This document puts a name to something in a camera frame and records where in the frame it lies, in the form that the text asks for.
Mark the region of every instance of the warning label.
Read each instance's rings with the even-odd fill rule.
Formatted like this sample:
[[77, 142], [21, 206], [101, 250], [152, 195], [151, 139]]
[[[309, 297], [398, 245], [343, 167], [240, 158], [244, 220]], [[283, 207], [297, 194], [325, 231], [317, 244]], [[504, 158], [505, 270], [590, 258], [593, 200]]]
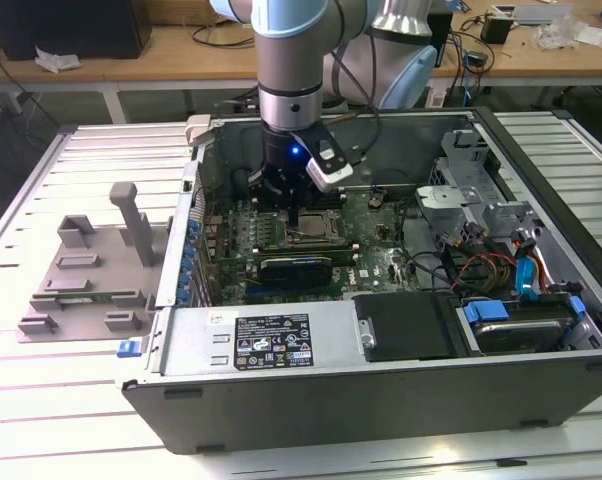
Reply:
[[310, 322], [305, 313], [239, 317], [235, 334], [237, 370], [314, 365]]

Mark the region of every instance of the wooden desk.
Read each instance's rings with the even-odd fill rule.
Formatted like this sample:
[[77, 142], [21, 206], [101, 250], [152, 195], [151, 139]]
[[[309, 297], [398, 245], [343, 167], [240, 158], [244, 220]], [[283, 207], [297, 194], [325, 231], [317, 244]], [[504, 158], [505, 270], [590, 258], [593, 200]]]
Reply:
[[[456, 14], [455, 28], [468, 18], [484, 13], [495, 0], [467, 0], [472, 11]], [[535, 0], [509, 0], [507, 3], [533, 4]], [[575, 14], [593, 26], [602, 27], [602, 0], [559, 0], [573, 4]], [[479, 35], [480, 26], [468, 33]], [[484, 77], [485, 86], [602, 85], [602, 49], [580, 44], [577, 49], [541, 51], [532, 44], [533, 28], [519, 27], [503, 46], [494, 46], [492, 70]], [[211, 40], [231, 42], [246, 38], [249, 30], [233, 25], [215, 30]], [[466, 38], [464, 47], [484, 50]], [[194, 43], [183, 27], [154, 27], [142, 55], [135, 60], [86, 59], [77, 70], [53, 74], [33, 61], [5, 60], [10, 73], [29, 91], [98, 91], [102, 93], [113, 123], [125, 123], [118, 93], [125, 90], [197, 90], [250, 88], [256, 79], [254, 49], [221, 50]], [[440, 99], [452, 84], [457, 59], [452, 49], [443, 65], [433, 72], [429, 106]], [[0, 70], [0, 92], [17, 90]]]

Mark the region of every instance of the blue plastic clip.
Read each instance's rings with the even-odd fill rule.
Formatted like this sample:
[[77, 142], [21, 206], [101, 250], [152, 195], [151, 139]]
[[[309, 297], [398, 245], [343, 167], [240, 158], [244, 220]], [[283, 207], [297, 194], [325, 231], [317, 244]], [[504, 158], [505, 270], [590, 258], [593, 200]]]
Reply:
[[530, 300], [539, 298], [537, 292], [532, 289], [535, 268], [534, 262], [528, 257], [517, 260], [516, 289], [521, 295], [527, 295]]
[[468, 323], [507, 320], [510, 314], [501, 300], [478, 300], [463, 307]]
[[572, 307], [572, 310], [574, 310], [574, 313], [578, 319], [581, 319], [585, 316], [586, 309], [585, 305], [583, 304], [583, 300], [581, 300], [579, 297], [572, 296], [568, 301], [570, 302], [570, 306]]
[[135, 340], [123, 340], [119, 344], [119, 350], [117, 350], [117, 357], [119, 358], [131, 358], [141, 356], [141, 342]]

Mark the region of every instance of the computer component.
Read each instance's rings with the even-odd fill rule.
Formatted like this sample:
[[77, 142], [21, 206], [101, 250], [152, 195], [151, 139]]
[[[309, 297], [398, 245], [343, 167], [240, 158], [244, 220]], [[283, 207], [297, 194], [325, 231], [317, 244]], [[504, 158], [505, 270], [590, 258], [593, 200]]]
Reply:
[[137, 58], [152, 27], [145, 0], [1, 0], [0, 47], [32, 60], [35, 46], [81, 58]]

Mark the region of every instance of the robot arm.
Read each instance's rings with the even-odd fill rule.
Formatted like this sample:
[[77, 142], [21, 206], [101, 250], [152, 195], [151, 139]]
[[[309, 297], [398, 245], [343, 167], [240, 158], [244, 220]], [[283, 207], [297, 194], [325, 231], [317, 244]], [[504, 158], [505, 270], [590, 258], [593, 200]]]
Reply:
[[[290, 179], [299, 175], [291, 168], [301, 162], [292, 157], [300, 146], [307, 160], [305, 171], [320, 191], [329, 192], [353, 173], [346, 153], [321, 122], [323, 96], [366, 101], [331, 52], [336, 50], [369, 92], [374, 44], [375, 106], [401, 108], [416, 102], [436, 58], [436, 51], [427, 46], [431, 32], [425, 16], [430, 2], [385, 0], [377, 15], [380, 0], [211, 1], [218, 13], [251, 22], [255, 32], [265, 152], [262, 170], [273, 190], [295, 196], [298, 186]], [[364, 32], [375, 41], [361, 35]], [[274, 178], [273, 171], [281, 178]], [[289, 208], [295, 202], [289, 198], [282, 206]]]
[[307, 174], [319, 190], [330, 191], [353, 170], [321, 122], [323, 58], [372, 24], [378, 0], [215, 0], [212, 5], [236, 21], [246, 22], [249, 13], [265, 161], [286, 170], [290, 149], [299, 144], [309, 156]]

